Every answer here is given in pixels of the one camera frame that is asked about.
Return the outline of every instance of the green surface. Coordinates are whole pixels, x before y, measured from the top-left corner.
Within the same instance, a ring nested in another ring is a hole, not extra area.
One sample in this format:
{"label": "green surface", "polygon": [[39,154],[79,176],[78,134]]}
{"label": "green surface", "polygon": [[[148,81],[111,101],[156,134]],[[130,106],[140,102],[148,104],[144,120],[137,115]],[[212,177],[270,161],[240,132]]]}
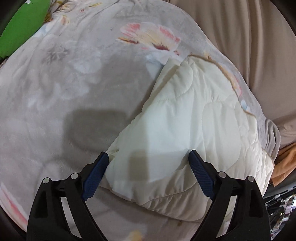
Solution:
{"label": "green surface", "polygon": [[50,0],[31,0],[19,8],[0,37],[0,57],[12,55],[42,26],[49,5]]}

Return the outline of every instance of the bed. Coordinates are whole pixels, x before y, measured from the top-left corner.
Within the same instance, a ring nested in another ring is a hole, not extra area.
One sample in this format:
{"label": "bed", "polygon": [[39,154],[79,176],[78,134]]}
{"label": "bed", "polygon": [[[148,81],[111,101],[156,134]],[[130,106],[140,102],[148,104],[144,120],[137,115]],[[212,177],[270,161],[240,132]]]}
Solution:
{"label": "bed", "polygon": [[[161,16],[153,17],[154,9],[161,9]],[[172,13],[177,20],[170,19]],[[138,27],[165,32],[170,38],[151,46],[135,39]],[[262,147],[274,159],[280,146],[279,130],[265,117],[240,72],[186,13],[160,1],[69,1],[0,69],[0,87],[6,88],[0,100],[11,103],[1,107],[0,128],[5,136],[0,151],[0,197],[10,218],[26,230],[42,179],[79,172],[107,150],[140,113],[167,60],[182,61],[190,54],[224,66],[242,108],[257,119]],[[18,81],[11,86],[10,79]],[[103,188],[87,205],[109,240],[169,240],[172,235],[176,240],[188,240],[200,223],[147,211]],[[79,235],[69,210],[65,212],[71,231]]]}

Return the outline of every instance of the blue gripper pad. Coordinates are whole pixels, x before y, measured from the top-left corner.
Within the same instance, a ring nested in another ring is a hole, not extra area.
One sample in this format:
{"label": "blue gripper pad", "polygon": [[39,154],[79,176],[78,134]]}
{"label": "blue gripper pad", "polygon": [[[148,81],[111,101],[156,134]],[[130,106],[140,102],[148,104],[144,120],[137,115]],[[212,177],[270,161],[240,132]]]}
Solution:
{"label": "blue gripper pad", "polygon": [[206,169],[203,166],[204,164],[208,163],[204,162],[195,150],[189,153],[188,162],[204,195],[213,200],[215,196],[213,190],[215,180],[211,177],[211,175],[206,171]]}
{"label": "blue gripper pad", "polygon": [[83,182],[83,201],[86,201],[88,198],[91,198],[94,195],[100,181],[104,176],[108,164],[109,156],[107,153],[104,153],[97,164],[93,167],[87,179]]}

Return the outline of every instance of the white quilt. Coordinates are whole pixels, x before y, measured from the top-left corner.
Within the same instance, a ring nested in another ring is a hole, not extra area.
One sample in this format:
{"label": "white quilt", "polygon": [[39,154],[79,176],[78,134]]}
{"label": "white quilt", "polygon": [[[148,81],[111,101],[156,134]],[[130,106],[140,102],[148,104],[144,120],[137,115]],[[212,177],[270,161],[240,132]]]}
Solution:
{"label": "white quilt", "polygon": [[[230,177],[254,176],[265,192],[273,161],[258,140],[256,118],[245,112],[217,65],[190,56],[170,59],[142,112],[110,146],[101,185],[149,210],[185,221],[202,219],[211,203],[188,164],[197,150]],[[226,219],[230,219],[235,198]]]}

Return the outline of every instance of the silver screw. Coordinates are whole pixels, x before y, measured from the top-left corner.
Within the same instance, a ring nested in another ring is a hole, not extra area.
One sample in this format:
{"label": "silver screw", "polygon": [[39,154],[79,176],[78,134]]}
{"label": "silver screw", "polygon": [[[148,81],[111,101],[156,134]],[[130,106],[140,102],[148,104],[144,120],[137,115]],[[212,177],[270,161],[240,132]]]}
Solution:
{"label": "silver screw", "polygon": [[43,183],[45,183],[45,184],[48,183],[49,181],[50,181],[50,179],[48,177],[43,179]]}
{"label": "silver screw", "polygon": [[76,178],[78,178],[79,177],[79,174],[78,173],[73,173],[72,175],[71,175],[71,178],[72,179],[76,179]]}
{"label": "silver screw", "polygon": [[219,172],[218,175],[221,178],[226,178],[226,176],[227,176],[225,172]]}
{"label": "silver screw", "polygon": [[254,179],[252,176],[249,176],[249,177],[248,177],[248,180],[249,180],[250,182],[254,182],[254,181],[255,181],[255,179]]}

